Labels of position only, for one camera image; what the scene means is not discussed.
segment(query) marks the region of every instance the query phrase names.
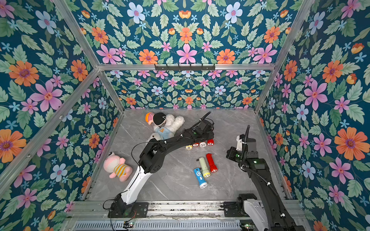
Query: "pink plush pig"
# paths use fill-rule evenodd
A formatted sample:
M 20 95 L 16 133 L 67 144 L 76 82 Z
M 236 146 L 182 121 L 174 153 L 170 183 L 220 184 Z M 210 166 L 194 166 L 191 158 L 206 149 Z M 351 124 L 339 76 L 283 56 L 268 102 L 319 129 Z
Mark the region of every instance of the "pink plush pig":
M 104 161 L 103 167 L 104 170 L 108 173 L 109 178 L 119 177 L 121 182 L 124 182 L 128 179 L 132 173 L 132 168 L 125 164 L 125 158 L 119 157 L 111 152 L 108 158 Z

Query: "gray marble floor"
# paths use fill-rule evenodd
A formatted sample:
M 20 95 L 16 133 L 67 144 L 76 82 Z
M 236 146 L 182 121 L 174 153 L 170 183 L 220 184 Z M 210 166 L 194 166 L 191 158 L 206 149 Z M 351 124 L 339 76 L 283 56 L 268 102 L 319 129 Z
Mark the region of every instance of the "gray marble floor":
M 208 110 L 160 110 L 165 114 L 183 116 L 184 125 L 179 129 L 189 128 L 201 118 Z M 247 125 L 251 126 L 249 137 L 257 140 L 257 150 L 260 158 L 264 158 L 272 169 L 266 146 L 262 141 L 261 132 L 258 129 L 255 113 L 253 110 L 215 110 L 208 116 L 215 122 L 215 145 L 205 148 L 197 147 L 186 150 L 185 147 L 171 152 L 165 157 L 162 168 L 153 174 L 146 182 L 138 200 L 235 200 L 239 193 L 254 193 L 257 197 L 256 187 L 247 173 L 237 167 L 237 163 L 226 159 L 226 151 L 231 146 L 236 146 L 236 136 L 243 134 Z M 111 146 L 111 151 L 126 158 L 126 163 L 134 169 L 137 164 L 131 157 L 131 149 L 137 143 L 145 142 L 153 132 L 150 125 L 145 122 L 147 112 L 159 112 L 159 110 L 126 110 L 125 118 Z M 139 145 L 134 150 L 134 157 L 139 160 L 139 154 L 145 144 Z M 193 169 L 200 167 L 196 161 L 199 157 L 205 157 L 207 153 L 213 154 L 218 172 L 212 173 L 206 178 L 208 186 L 199 188 L 198 181 Z M 126 182 L 120 182 L 116 177 L 110 179 L 108 173 L 102 169 L 97 181 L 90 189 L 88 200 L 102 201 L 114 198 L 122 192 L 131 177 Z M 277 185 L 276 176 L 273 182 Z

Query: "plush toy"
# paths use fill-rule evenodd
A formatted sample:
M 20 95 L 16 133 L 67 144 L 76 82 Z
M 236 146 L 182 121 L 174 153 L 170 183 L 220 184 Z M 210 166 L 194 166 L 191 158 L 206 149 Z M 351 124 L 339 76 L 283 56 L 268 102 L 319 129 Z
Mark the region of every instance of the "plush toy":
M 154 114 L 150 112 L 145 117 L 148 124 L 153 124 L 153 133 L 150 138 L 151 140 L 155 138 L 156 140 L 165 140 L 175 136 L 175 132 L 183 125 L 185 122 L 184 117 L 178 116 L 174 117 L 171 114 L 165 115 L 162 112 Z
M 108 158 L 103 164 L 104 170 L 111 173 L 109 178 L 118 176 L 121 182 L 128 179 L 132 173 L 132 168 L 126 165 L 125 161 L 125 158 L 115 155 L 114 152 L 109 153 Z

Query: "metal grille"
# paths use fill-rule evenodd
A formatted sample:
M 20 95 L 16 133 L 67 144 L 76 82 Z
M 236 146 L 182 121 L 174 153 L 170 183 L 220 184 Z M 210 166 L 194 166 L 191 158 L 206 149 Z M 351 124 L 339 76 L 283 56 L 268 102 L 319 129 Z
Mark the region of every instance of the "metal grille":
M 126 230 L 123 228 L 125 221 L 112 221 L 115 230 Z M 78 221 L 74 231 L 79 230 L 112 230 L 110 221 Z M 221 220 L 138 220 L 134 228 L 130 230 L 241 230 L 240 222 Z

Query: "orange flower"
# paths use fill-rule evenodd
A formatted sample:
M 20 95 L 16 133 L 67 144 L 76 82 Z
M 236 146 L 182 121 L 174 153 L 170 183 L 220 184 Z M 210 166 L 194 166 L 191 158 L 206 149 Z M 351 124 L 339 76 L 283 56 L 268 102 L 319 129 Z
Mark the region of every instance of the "orange flower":
M 339 154 L 344 153 L 344 157 L 348 160 L 353 160 L 353 156 L 357 160 L 365 158 L 363 152 L 370 151 L 370 144 L 363 141 L 367 140 L 367 136 L 363 132 L 357 133 L 356 128 L 348 127 L 347 131 L 343 128 L 338 131 L 338 135 L 334 138 L 334 143 L 338 144 L 337 151 Z
M 32 64 L 29 62 L 17 61 L 17 65 L 10 65 L 9 69 L 11 70 L 9 72 L 10 77 L 15 79 L 14 82 L 19 85 L 31 86 L 38 79 L 38 74 L 36 74 L 38 70 L 36 67 L 32 67 Z
M 114 120 L 113 120 L 113 127 L 115 127 L 115 126 L 116 126 L 117 121 L 118 121 L 118 117 L 114 118 Z
M 109 38 L 107 33 L 99 27 L 96 27 L 96 29 L 93 27 L 91 34 L 94 36 L 94 39 L 101 44 L 108 43 Z
M 168 30 L 168 33 L 169 33 L 170 35 L 174 35 L 174 34 L 175 34 L 175 29 L 174 29 L 174 28 L 170 28 L 170 29 Z
M 180 18 L 190 18 L 191 16 L 191 11 L 187 10 L 187 11 L 179 11 L 179 15 L 180 15 Z
M 232 61 L 235 60 L 235 53 L 230 51 L 230 49 L 225 49 L 225 51 L 220 51 L 217 56 L 218 64 L 232 64 Z
M 126 102 L 130 105 L 136 105 L 136 100 L 131 97 L 127 97 Z
M 286 66 L 284 71 L 284 79 L 291 81 L 296 76 L 296 71 L 298 67 L 296 66 L 297 62 L 291 60 Z
M 340 61 L 336 60 L 335 62 L 331 61 L 328 63 L 327 67 L 324 68 L 324 74 L 323 79 L 325 79 L 325 82 L 329 83 L 330 81 L 334 83 L 337 81 L 337 78 L 339 78 L 343 72 L 343 64 L 339 64 Z
M 193 101 L 194 101 L 194 99 L 191 98 L 191 97 L 188 97 L 188 98 L 185 99 L 185 103 L 187 103 L 188 105 L 192 104 Z
M 347 80 L 347 83 L 349 84 L 355 84 L 357 80 L 356 74 L 355 73 L 350 74 L 346 80 Z
M 99 144 L 99 141 L 100 141 L 99 135 L 94 133 L 91 135 L 91 138 L 89 140 L 89 146 L 91 148 L 96 148 L 96 146 L 98 146 Z
M 287 176 L 284 176 L 284 180 L 286 182 L 286 185 L 288 186 L 288 190 L 289 192 L 292 192 L 292 184 L 290 183 L 290 180 L 288 180 L 288 177 Z
M 252 103 L 252 101 L 253 101 L 252 97 L 247 97 L 247 98 L 243 99 L 243 104 L 248 105 L 248 104 Z
M 280 35 L 280 28 L 279 27 L 271 27 L 270 30 L 266 31 L 264 35 L 265 43 L 273 43 L 275 40 L 278 39 Z
M 280 13 L 280 17 L 283 18 L 285 17 L 287 14 L 288 14 L 288 10 L 283 10 L 281 13 Z
M 142 64 L 158 64 L 158 57 L 154 54 L 153 51 L 144 49 L 144 51 L 140 51 L 139 55 L 139 60 L 142 62 Z
M 275 136 L 275 141 L 276 141 L 276 144 L 280 146 L 283 144 L 284 138 L 280 133 L 277 133 Z
M 13 134 L 10 129 L 0 130 L 0 158 L 3 163 L 11 162 L 13 155 L 17 156 L 21 147 L 26 146 L 26 139 L 22 138 L 22 133 L 15 131 Z
M 190 31 L 189 28 L 187 27 L 184 27 L 182 29 L 182 32 L 180 32 L 180 36 L 181 36 L 181 40 L 184 42 L 184 43 L 189 43 L 193 38 L 193 32 Z
M 89 12 L 87 12 L 86 10 L 81 11 L 81 14 L 82 14 L 83 16 L 85 16 L 85 18 L 90 18 L 90 13 L 89 13 Z
M 90 180 L 91 180 L 91 176 L 89 176 L 88 178 L 86 178 L 86 180 L 84 180 L 84 182 L 82 183 L 81 193 L 85 192 L 86 187 L 89 184 Z
M 362 43 L 356 43 L 353 45 L 352 49 L 351 49 L 351 52 L 352 54 L 356 54 L 360 51 L 362 51 L 362 49 L 364 48 L 365 46 L 362 45 Z
M 47 216 L 47 218 L 48 218 L 49 220 L 51 220 L 51 219 L 53 219 L 53 218 L 54 218 L 54 216 L 55 216 L 55 210 L 51 211 L 51 213 L 49 213 L 49 215 Z
M 313 223 L 313 229 L 315 231 L 327 231 L 327 228 L 321 223 L 321 221 L 315 221 Z
M 81 60 L 73 60 L 72 65 L 71 71 L 74 72 L 73 76 L 78 79 L 78 81 L 82 82 L 88 74 L 86 65 L 82 63 Z
M 203 29 L 202 29 L 202 28 L 198 28 L 198 29 L 196 30 L 196 33 L 197 33 L 197 34 L 199 34 L 199 35 L 201 35 L 201 34 L 203 34 L 203 33 L 204 33 L 204 31 L 203 31 Z

